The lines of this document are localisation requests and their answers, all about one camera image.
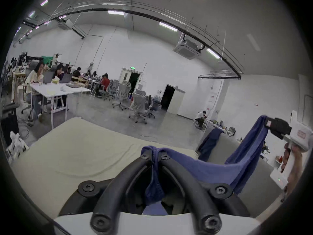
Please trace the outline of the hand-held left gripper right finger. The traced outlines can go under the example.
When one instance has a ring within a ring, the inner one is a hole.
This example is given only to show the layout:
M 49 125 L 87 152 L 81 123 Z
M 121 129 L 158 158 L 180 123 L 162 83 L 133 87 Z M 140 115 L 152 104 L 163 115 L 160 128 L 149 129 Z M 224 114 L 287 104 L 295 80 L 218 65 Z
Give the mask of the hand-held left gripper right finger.
M 237 219 L 250 218 L 247 208 L 228 184 L 198 181 L 167 152 L 158 155 L 158 166 L 181 191 L 185 202 L 183 210 L 192 214 L 196 234 L 217 234 L 227 225 L 234 231 L 233 227 L 244 224 Z

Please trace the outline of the person's right hand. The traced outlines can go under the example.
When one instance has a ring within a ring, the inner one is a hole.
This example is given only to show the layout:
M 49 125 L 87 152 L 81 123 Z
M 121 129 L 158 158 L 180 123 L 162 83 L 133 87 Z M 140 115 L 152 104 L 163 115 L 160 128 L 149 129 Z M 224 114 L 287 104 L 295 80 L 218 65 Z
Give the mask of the person's right hand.
M 294 160 L 292 170 L 288 177 L 288 182 L 291 183 L 292 181 L 298 181 L 303 171 L 302 170 L 302 153 L 301 153 L 302 150 L 297 145 L 292 145 L 291 148 L 289 148 L 288 143 L 285 144 L 284 148 L 285 148 L 285 151 L 284 151 L 284 156 L 282 160 L 281 172 L 284 171 L 288 163 L 290 154 L 294 155 L 295 160 Z

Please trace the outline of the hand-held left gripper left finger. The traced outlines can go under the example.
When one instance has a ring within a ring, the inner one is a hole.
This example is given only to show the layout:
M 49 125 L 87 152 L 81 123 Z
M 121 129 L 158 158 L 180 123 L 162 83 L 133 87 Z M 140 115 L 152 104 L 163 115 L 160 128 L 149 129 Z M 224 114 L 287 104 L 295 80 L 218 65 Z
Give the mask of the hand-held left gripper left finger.
M 117 234 L 122 213 L 141 215 L 147 207 L 151 165 L 151 153 L 144 153 L 115 178 L 81 182 L 59 212 L 58 234 Z

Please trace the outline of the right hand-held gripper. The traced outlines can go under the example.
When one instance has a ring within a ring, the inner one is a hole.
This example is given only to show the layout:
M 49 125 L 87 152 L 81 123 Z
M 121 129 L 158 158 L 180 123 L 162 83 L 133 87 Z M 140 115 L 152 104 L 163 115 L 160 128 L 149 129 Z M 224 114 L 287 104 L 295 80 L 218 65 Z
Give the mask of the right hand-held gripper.
M 289 144 L 297 145 L 302 151 L 307 152 L 312 148 L 312 129 L 298 121 L 297 112 L 292 111 L 290 122 L 279 118 L 266 117 L 265 127 L 276 137 Z M 294 155 L 290 154 L 288 163 L 281 172 L 282 162 L 278 169 L 274 169 L 270 174 L 272 180 L 282 189 L 288 185 L 288 177 L 294 164 Z

